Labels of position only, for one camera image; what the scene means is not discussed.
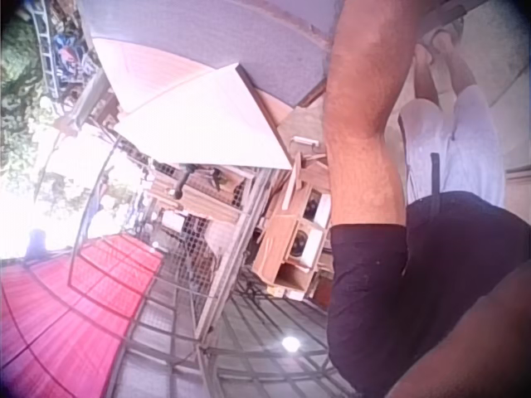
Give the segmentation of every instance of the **white shorts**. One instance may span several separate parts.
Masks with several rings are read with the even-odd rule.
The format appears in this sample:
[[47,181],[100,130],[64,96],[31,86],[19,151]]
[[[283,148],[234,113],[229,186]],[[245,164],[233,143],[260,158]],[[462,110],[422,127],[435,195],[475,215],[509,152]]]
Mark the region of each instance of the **white shorts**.
[[407,203],[431,195],[431,153],[441,160],[441,192],[467,191],[504,205],[505,173],[489,105],[477,85],[464,89],[446,117],[427,99],[402,108]]

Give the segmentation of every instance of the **strap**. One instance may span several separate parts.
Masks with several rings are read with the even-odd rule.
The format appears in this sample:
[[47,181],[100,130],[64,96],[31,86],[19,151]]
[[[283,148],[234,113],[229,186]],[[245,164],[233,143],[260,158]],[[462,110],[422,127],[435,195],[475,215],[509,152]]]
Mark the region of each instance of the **strap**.
[[439,153],[431,155],[431,211],[433,219],[441,210],[441,157]]

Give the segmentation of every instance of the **leg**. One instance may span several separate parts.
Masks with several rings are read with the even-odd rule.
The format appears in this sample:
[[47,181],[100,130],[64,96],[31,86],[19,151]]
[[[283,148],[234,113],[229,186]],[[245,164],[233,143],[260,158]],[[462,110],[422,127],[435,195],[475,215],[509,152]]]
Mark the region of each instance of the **leg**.
[[441,31],[433,37],[433,46],[443,55],[448,71],[450,72],[451,86],[455,95],[459,95],[464,89],[476,85],[474,74],[465,60],[461,58],[451,41],[451,34]]
[[421,44],[415,46],[415,98],[431,101],[439,106],[439,95],[430,71],[431,54]]

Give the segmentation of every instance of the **sleeve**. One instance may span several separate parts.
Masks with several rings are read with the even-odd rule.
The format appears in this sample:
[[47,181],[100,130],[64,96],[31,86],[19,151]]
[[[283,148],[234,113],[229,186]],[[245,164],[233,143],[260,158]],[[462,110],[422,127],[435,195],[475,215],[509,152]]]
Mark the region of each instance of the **sleeve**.
[[335,226],[331,243],[334,285],[327,333],[329,357],[359,392],[378,396],[376,390],[387,382],[385,368],[392,367],[388,350],[397,338],[395,308],[407,262],[406,228]]

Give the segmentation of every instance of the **dark t-shirt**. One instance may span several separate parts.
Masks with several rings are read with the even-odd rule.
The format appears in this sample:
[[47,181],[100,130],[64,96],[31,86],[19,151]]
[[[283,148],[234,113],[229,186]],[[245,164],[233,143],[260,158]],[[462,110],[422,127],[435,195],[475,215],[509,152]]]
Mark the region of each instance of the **dark t-shirt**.
[[531,227],[468,192],[407,208],[407,227],[332,228],[329,355],[366,397],[383,397],[505,275],[531,259]]

